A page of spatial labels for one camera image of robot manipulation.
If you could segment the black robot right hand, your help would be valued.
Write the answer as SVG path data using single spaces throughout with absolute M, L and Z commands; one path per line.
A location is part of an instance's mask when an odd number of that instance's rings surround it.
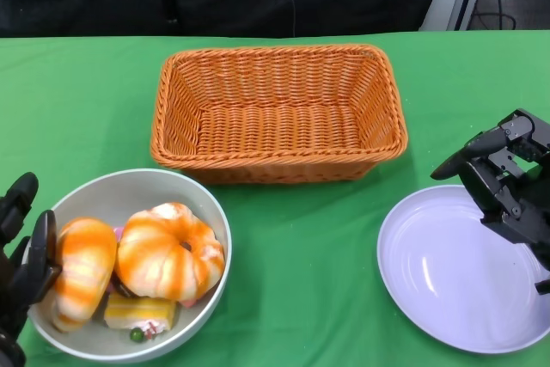
M 549 124 L 521 108 L 480 132 L 431 173 L 453 176 L 480 208 L 481 223 L 527 245 L 549 268 Z

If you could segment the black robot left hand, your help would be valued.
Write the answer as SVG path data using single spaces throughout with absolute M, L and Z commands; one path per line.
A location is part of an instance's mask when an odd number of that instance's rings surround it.
M 1 197 L 1 246 L 21 231 L 38 192 L 39 181 L 27 172 Z M 1 365 L 23 366 L 17 344 L 28 310 L 42 301 L 61 273 L 55 262 L 56 218 L 51 210 L 38 217 L 31 236 L 21 239 L 12 255 L 1 253 Z

